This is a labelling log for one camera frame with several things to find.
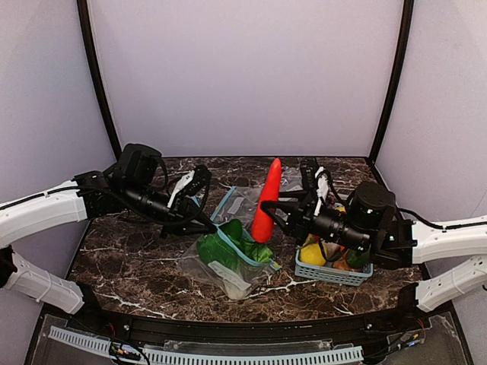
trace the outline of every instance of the marble table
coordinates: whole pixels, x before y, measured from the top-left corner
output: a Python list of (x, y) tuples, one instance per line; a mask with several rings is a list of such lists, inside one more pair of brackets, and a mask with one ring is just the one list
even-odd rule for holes
[[(271, 157), (207, 157), (166, 159), (170, 179), (203, 163), (212, 172), (209, 215), (231, 186), (261, 186)], [(282, 158), (285, 169), (299, 159)], [(374, 181), (363, 158), (323, 157), (320, 165), (333, 175), (340, 193), (362, 181)], [(158, 174), (154, 184), (162, 185)], [(275, 230), (269, 246), (282, 265), (250, 298), (229, 300), (217, 287), (199, 284), (179, 272), (176, 261), (197, 236), (159, 238), (153, 224), (131, 224), (120, 214), (94, 220), (69, 275), (93, 287), (104, 309), (137, 316), (206, 322), (288, 322), (369, 313), (393, 308), (401, 287), (421, 280), (418, 267), (374, 269), (360, 287), (340, 286), (294, 276), (294, 240)]]

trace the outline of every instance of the lavender wall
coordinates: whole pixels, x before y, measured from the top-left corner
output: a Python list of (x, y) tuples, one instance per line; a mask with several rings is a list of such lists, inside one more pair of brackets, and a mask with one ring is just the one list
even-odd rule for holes
[(367, 155), (400, 0), (91, 2), (125, 144), (165, 155)]
[[(377, 165), (399, 205), (431, 220), (487, 214), (487, 3), (416, 2), (403, 76)], [(440, 274), (466, 258), (428, 264)], [(485, 291), (454, 301), (487, 363)]]
[[(75, 1), (0, 2), (0, 50), (0, 202), (111, 163)], [(57, 227), (14, 249), (64, 276), (84, 227)], [(0, 304), (0, 364), (22, 364), (40, 305), (6, 290)]]

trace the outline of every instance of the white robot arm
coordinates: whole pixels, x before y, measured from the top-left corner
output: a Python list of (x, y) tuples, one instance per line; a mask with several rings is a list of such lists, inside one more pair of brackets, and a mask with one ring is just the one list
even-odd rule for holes
[[(38, 268), (11, 248), (12, 243), (23, 237), (61, 224), (128, 208), (162, 225), (164, 234), (214, 232), (215, 226), (202, 213), (208, 198), (210, 172), (203, 165), (197, 166), (181, 177), (171, 194), (159, 192), (149, 183), (161, 164), (160, 157), (156, 150), (128, 144), (119, 161), (103, 173), (94, 171), (76, 176), (55, 188), (0, 204), (0, 287), (19, 291), (67, 313), (76, 313), (83, 307), (83, 287)], [(198, 206), (190, 197), (202, 187), (205, 194)]]
[[(119, 161), (103, 173), (94, 171), (76, 176), (39, 194), (0, 204), (0, 287), (20, 291), (67, 313), (76, 313), (83, 307), (84, 292), (80, 286), (36, 267), (10, 246), (20, 238), (60, 224), (128, 208), (162, 225), (163, 233), (214, 232), (215, 226), (202, 213), (210, 172), (198, 166), (177, 182), (172, 194), (158, 192), (148, 184), (161, 163), (160, 156), (146, 146), (129, 144)], [(349, 207), (347, 214), (340, 214), (323, 205), (328, 185), (333, 184), (331, 175), (324, 176), (323, 168), (308, 165), (301, 172), (311, 176), (314, 184), (303, 181), (307, 189), (281, 196), (306, 202), (307, 208), (303, 209), (302, 202), (261, 205), (286, 234), (302, 240), (312, 233), (348, 248), (369, 249), (372, 262), (390, 269), (476, 255), (439, 277), (409, 287), (407, 300), (425, 312), (487, 282), (487, 216), (436, 224), (392, 222), (396, 209), (393, 194), (370, 183), (363, 183), (354, 191), (345, 203)], [(198, 206), (189, 197), (203, 186), (205, 197)], [(275, 214), (276, 208), (288, 213), (286, 221)]]
[[(363, 182), (343, 202), (333, 188), (331, 174), (318, 167), (316, 159), (300, 165), (303, 190), (281, 192), (285, 201), (262, 202), (261, 209), (302, 245), (308, 234), (338, 243), (358, 252), (369, 252), (382, 268), (406, 268), (434, 259), (477, 255), (437, 278), (420, 281), (399, 293), (400, 306), (417, 306), (424, 312), (487, 282), (487, 216), (431, 223), (417, 214), (418, 221), (394, 220), (396, 197), (383, 186)], [(323, 184), (327, 183), (346, 214), (322, 206)], [(275, 210), (287, 214), (283, 220)]]
[(415, 296), (419, 309), (432, 311), (440, 304), (487, 282), (487, 225), (483, 222), (487, 222), (487, 216), (436, 223), (443, 227), (464, 226), (454, 230), (434, 229), (420, 222), (412, 226), (412, 237), (418, 243), (412, 248), (413, 264), (475, 255), (436, 278), (420, 281)]

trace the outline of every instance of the yellow fruit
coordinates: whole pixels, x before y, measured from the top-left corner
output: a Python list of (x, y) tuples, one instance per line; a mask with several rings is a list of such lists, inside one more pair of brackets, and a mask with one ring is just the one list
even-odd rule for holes
[(299, 261), (309, 265), (325, 265), (325, 258), (321, 254), (320, 246), (318, 245), (319, 243), (311, 243), (302, 248), (299, 255)]

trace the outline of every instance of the red carrot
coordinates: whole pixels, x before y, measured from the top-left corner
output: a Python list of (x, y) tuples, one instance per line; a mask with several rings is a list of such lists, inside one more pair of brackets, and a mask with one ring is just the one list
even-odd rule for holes
[(277, 202), (279, 187), (281, 186), (281, 160), (276, 158), (267, 174), (266, 184), (260, 193), (259, 205), (252, 223), (252, 238), (258, 243), (266, 243), (271, 239), (274, 221), (260, 209), (260, 203), (265, 201)]

